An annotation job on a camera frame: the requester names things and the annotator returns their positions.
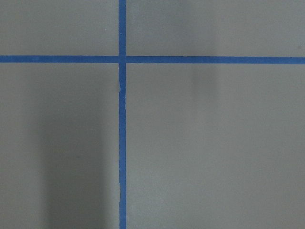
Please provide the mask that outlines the blue tape strip wrist view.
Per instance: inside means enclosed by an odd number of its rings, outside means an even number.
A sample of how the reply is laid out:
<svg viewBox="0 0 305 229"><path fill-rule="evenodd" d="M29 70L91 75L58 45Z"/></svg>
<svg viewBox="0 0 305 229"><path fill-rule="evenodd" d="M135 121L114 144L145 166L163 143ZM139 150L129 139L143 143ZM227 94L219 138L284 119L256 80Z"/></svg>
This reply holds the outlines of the blue tape strip wrist view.
<svg viewBox="0 0 305 229"><path fill-rule="evenodd" d="M127 228L126 210L126 1L119 0L119 228Z"/></svg>

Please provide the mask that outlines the blue tape strip wrist crosswise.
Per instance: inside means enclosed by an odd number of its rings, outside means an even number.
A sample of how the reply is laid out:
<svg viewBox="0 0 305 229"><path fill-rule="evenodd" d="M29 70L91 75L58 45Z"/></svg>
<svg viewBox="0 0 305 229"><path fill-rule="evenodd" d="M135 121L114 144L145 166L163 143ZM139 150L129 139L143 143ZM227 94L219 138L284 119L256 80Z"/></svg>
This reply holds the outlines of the blue tape strip wrist crosswise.
<svg viewBox="0 0 305 229"><path fill-rule="evenodd" d="M304 57L2 55L1 63L304 64Z"/></svg>

